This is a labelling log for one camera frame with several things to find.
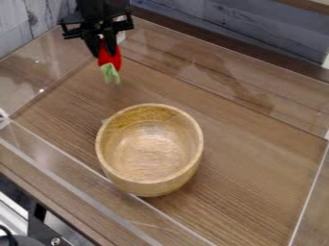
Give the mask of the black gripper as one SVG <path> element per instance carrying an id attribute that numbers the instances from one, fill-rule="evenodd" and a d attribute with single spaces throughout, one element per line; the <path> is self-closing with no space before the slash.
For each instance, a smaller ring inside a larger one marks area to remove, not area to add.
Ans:
<path id="1" fill-rule="evenodd" d="M 114 9 L 105 18 L 84 20 L 78 10 L 74 10 L 73 13 L 61 12 L 57 16 L 57 25 L 61 27 L 61 35 L 65 39 L 81 37 L 92 56 L 97 57 L 100 50 L 100 38 L 97 35 L 102 33 L 105 49 L 113 56 L 116 34 L 133 29 L 130 13 L 130 9 L 122 11 Z"/>

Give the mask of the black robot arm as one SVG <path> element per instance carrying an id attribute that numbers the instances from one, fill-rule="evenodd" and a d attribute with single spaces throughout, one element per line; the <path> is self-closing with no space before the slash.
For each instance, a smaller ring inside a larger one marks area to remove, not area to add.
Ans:
<path id="1" fill-rule="evenodd" d="M 74 11 L 57 17 L 62 38 L 80 38 L 93 57 L 98 56 L 100 43 L 104 43 L 113 55 L 117 33 L 133 29 L 129 0 L 74 1 Z"/>

